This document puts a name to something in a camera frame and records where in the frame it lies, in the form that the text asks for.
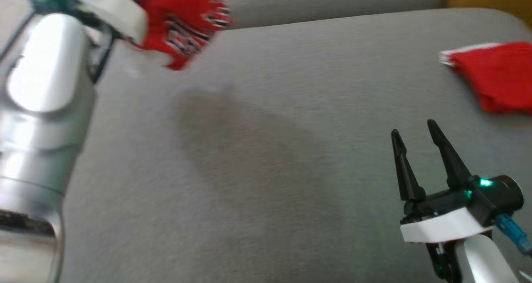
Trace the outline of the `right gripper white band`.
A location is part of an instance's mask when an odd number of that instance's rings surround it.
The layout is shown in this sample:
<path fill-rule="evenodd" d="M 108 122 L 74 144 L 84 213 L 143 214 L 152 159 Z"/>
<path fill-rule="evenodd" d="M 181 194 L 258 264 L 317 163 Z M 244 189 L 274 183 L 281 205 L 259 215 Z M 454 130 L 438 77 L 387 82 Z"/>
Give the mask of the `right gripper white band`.
<path fill-rule="evenodd" d="M 429 119 L 427 126 L 440 151 L 447 186 L 452 190 L 426 196 L 407 159 L 407 149 L 399 130 L 394 129 L 391 132 L 394 162 L 400 198 L 405 201 L 400 230 L 405 242 L 427 247 L 437 277 L 447 283 L 465 283 L 467 280 L 456 254 L 458 243 L 477 234 L 492 240 L 493 229 L 481 226 L 468 211 L 467 205 L 473 195 L 471 190 L 458 189 L 472 176 L 467 166 L 437 122 Z"/>

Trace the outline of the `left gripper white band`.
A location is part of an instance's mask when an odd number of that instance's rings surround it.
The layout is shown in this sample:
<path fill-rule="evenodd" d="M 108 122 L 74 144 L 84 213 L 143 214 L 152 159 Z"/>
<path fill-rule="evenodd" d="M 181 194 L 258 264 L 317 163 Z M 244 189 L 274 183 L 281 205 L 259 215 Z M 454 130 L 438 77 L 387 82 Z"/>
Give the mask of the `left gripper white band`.
<path fill-rule="evenodd" d="M 99 31 L 91 44 L 89 76 L 96 84 L 104 73 L 114 43 L 125 40 L 140 45 L 148 33 L 148 13 L 135 0 L 72 0 L 85 26 Z"/>

